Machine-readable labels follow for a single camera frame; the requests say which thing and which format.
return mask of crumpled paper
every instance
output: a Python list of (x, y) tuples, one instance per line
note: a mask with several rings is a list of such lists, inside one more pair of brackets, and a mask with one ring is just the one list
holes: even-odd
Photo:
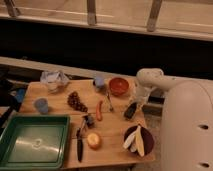
[(68, 84), (69, 78), (62, 71), (43, 71), (40, 81), (44, 83), (52, 93), (58, 92), (60, 87)]
[(42, 83), (58, 83), (66, 85), (69, 82), (69, 78), (62, 71), (43, 71), (41, 74), (40, 81)]

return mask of green plastic tray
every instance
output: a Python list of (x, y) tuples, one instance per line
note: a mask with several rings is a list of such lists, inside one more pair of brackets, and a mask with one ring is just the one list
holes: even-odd
[(0, 170), (55, 170), (62, 166), (68, 116), (14, 116), (0, 137)]

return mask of banana peel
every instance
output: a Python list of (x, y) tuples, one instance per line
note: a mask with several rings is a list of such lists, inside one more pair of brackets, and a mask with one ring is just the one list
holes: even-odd
[(141, 157), (145, 155), (144, 152), (144, 142), (143, 137), (141, 135), (141, 125), (138, 125), (136, 132), (135, 132), (135, 142), (137, 146), (138, 153)]
[(132, 142), (135, 140), (135, 133), (134, 131), (127, 137), (123, 144), (123, 148), (128, 149), (131, 146)]
[(145, 155), (144, 151), (144, 141), (141, 135), (141, 125), (137, 126), (137, 129), (133, 131), (124, 141), (123, 147), (125, 149), (130, 148), (131, 152), (138, 151), (139, 155), (143, 157)]

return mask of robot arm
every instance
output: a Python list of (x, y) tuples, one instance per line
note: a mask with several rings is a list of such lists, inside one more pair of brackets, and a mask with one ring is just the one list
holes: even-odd
[(134, 92), (134, 98), (137, 102), (147, 102), (151, 92), (156, 88), (168, 92), (172, 87), (180, 84), (184, 81), (202, 81), (202, 79), (193, 79), (187, 77), (166, 76), (159, 68), (154, 69), (141, 69), (136, 75), (136, 91)]
[(161, 69), (139, 70), (135, 101), (146, 103), (155, 88), (167, 92), (161, 123), (162, 170), (212, 170), (213, 81), (165, 76)]

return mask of black wall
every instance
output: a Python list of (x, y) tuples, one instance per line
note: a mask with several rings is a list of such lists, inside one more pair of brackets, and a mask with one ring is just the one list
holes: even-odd
[(213, 42), (0, 20), (0, 56), (135, 75), (213, 79)]

